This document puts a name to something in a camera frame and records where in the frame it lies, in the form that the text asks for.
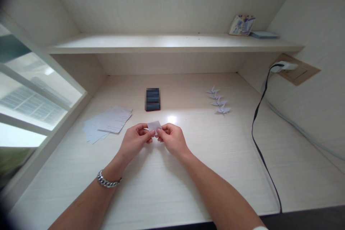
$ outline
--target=smartphone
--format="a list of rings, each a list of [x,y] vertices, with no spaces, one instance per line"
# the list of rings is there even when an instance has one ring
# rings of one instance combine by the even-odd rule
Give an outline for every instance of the smartphone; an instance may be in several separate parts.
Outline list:
[[[161,95],[159,92],[159,88],[146,88],[145,110],[161,110]]]

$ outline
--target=paper crane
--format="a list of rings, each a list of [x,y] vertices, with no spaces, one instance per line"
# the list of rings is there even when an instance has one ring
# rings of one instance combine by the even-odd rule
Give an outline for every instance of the paper crane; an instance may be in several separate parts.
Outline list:
[[[213,95],[210,95],[210,97],[212,98],[212,99],[218,99],[218,98],[221,98],[221,97],[224,97],[224,95],[217,95],[217,93],[215,93],[215,94],[213,94]]]
[[[228,101],[220,101],[220,97],[221,96],[218,96],[217,101],[212,102],[211,104],[214,105],[214,106],[222,106],[222,105],[224,105],[224,104],[226,104],[228,102]]]
[[[213,86],[211,90],[207,90],[208,93],[213,93],[213,94],[216,94],[220,89],[216,89],[215,90],[215,87]]]
[[[222,107],[217,108],[216,111],[219,112],[219,113],[225,114],[225,113],[228,113],[231,110],[231,108],[224,108],[224,106],[225,106],[225,104],[223,104]]]

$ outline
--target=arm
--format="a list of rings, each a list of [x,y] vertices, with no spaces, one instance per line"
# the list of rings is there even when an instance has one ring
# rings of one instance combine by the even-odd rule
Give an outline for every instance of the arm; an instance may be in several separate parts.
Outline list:
[[[198,189],[217,229],[253,230],[265,226],[249,203],[188,149],[182,130],[173,124],[158,130],[158,141],[183,165]]]
[[[118,181],[126,166],[140,152],[145,142],[152,143],[155,131],[148,132],[145,128],[147,128],[147,124],[141,123],[126,131],[118,153],[102,171],[106,180]],[[58,217],[49,230],[99,229],[116,189],[117,186],[106,188],[101,186],[97,179],[93,180]]]

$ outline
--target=silver bracelet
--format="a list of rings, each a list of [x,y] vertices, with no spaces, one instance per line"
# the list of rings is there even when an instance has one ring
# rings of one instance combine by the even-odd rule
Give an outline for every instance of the silver bracelet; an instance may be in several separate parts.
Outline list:
[[[118,185],[121,180],[122,180],[122,177],[120,178],[119,181],[114,181],[114,182],[111,182],[111,181],[107,181],[103,176],[102,176],[102,171],[103,170],[100,170],[100,172],[97,174],[97,180],[99,182],[99,184],[101,184],[102,186],[106,187],[106,188],[113,188],[115,187],[116,185]]]

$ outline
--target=window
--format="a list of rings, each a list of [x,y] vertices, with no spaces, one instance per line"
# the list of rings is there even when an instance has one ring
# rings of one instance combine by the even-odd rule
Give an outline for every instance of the window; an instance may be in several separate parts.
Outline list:
[[[0,25],[0,190],[83,94]]]

